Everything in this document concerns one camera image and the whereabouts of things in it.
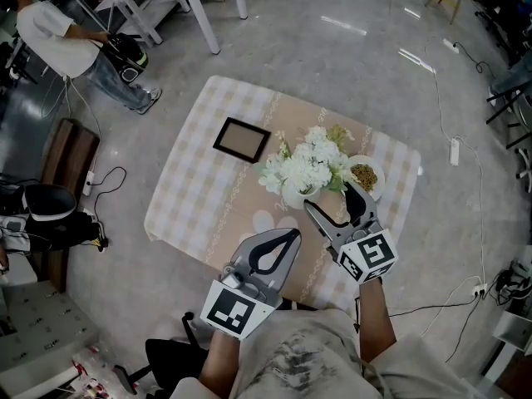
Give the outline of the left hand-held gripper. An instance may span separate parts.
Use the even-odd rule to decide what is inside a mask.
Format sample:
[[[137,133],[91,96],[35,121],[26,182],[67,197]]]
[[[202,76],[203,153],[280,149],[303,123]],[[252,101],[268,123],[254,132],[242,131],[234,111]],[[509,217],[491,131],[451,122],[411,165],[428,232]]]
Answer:
[[[244,240],[232,262],[212,282],[200,319],[223,333],[244,340],[282,303],[279,292],[298,256],[296,228],[271,229]]]

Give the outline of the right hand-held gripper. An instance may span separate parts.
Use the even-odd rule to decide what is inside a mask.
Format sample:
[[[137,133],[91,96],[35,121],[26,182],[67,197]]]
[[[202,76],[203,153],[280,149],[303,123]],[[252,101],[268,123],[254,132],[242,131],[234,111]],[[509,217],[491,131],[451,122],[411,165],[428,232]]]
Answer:
[[[345,183],[349,222],[334,222],[317,204],[305,200],[304,210],[323,237],[330,241],[332,260],[356,283],[380,278],[398,260],[391,233],[378,221],[375,200],[357,183]]]

